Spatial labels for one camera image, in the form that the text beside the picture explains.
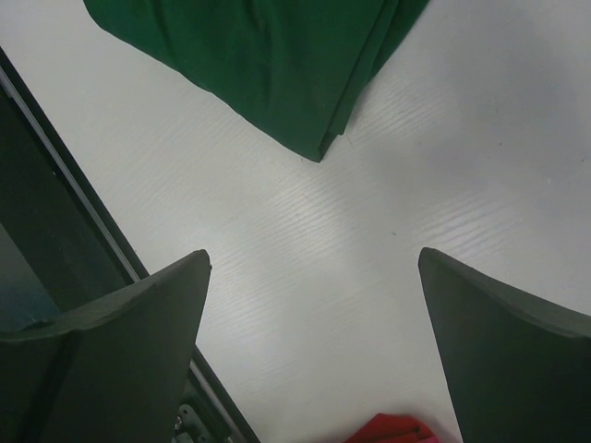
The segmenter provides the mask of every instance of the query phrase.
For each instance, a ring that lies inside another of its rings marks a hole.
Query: folded green fabric
[[[84,0],[103,29],[319,162],[428,0]]]

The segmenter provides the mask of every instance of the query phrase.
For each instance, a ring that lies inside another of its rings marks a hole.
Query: green cloth
[[[103,29],[319,162],[428,0],[84,0]]]

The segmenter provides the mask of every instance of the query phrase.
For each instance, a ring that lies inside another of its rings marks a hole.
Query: red fabric
[[[416,418],[379,413],[344,443],[418,443],[433,437],[431,430]]]

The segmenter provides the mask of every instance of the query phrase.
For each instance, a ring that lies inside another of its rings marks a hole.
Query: white table
[[[0,0],[0,45],[150,272],[211,253],[199,347],[262,441],[377,412],[458,441],[418,252],[591,313],[590,19],[434,0],[320,165],[81,0]]]

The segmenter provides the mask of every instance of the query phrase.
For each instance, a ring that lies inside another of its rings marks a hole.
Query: wood grain texture
[[[0,44],[149,271],[210,252],[199,347],[262,441],[377,412],[459,441],[418,251],[591,313],[590,18],[432,2],[320,165],[81,2],[0,0]]]

